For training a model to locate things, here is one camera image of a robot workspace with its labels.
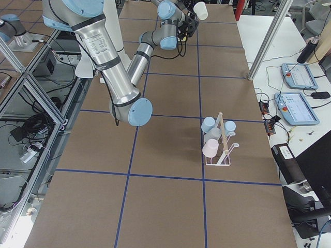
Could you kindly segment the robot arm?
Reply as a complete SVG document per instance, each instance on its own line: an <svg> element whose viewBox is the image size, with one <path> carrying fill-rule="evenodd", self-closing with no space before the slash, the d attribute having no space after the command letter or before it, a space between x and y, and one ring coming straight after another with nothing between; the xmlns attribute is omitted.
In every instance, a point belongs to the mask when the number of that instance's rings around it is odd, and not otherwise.
<svg viewBox="0 0 331 248"><path fill-rule="evenodd" d="M179 41L186 42L199 26L193 7L198 1L152 1L161 19L160 28L143 33L139 47L127 69L131 83L136 86L144 73L156 47L175 50Z"/></svg>
<svg viewBox="0 0 331 248"><path fill-rule="evenodd" d="M80 37L93 67L101 72L111 97L110 112L118 121L143 126L153 107L136 87L154 48L141 42L128 67L115 1L42 1L46 26Z"/></svg>

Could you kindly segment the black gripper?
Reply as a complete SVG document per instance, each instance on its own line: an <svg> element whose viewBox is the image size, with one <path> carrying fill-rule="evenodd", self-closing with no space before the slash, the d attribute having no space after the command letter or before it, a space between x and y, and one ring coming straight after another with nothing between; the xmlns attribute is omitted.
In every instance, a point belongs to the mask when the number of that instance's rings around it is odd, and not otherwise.
<svg viewBox="0 0 331 248"><path fill-rule="evenodd" d="M192 37L199 26L197 14L193 10L198 2L199 0L181 0L180 2L180 9L188 11L188 14L185 14L185 20L182 22L182 37Z"/></svg>

